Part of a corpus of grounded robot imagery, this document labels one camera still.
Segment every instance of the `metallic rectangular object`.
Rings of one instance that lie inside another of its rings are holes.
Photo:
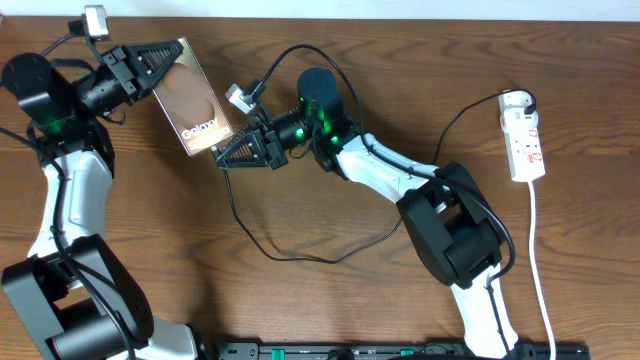
[[[184,51],[153,93],[185,151],[193,156],[231,137],[233,129],[187,39],[178,41]]]

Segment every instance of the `wooden table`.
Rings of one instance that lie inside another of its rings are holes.
[[[5,19],[0,62],[40,52],[66,33],[68,20]],[[636,24],[111,18],[110,28],[102,50],[187,36],[221,97],[232,83],[262,77],[286,47],[315,44],[348,74],[370,130],[423,162],[462,107],[509,87],[531,90],[547,167],[536,182],[537,256],[557,340],[586,342],[594,359],[640,356]],[[95,64],[79,39],[52,56]],[[264,102],[276,113],[292,107],[297,76],[311,66],[327,65],[308,51],[287,57]],[[246,118],[223,106],[240,129]],[[0,124],[22,132],[28,117],[6,91],[0,109]],[[154,99],[125,110],[126,126],[108,126],[117,159],[106,235],[156,315],[191,322],[215,341],[463,336],[451,291],[422,266],[404,227],[342,265],[272,262],[233,220],[212,157],[188,158]],[[501,280],[509,318],[522,338],[546,341],[528,262],[527,187],[510,180],[497,119],[497,101],[467,113],[440,163],[465,165],[514,236],[516,265]],[[36,238],[46,183],[33,153],[6,137],[0,179],[4,268],[22,261]],[[398,219],[393,204],[325,174],[311,156],[278,171],[232,171],[231,180],[240,216],[272,254],[335,258]],[[39,356],[5,296],[0,320],[0,357]]]

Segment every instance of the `power outlet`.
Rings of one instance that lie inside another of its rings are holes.
[[[531,101],[531,96],[524,91],[498,97],[511,179],[517,182],[533,181],[545,174],[537,128],[538,113],[524,112]]]

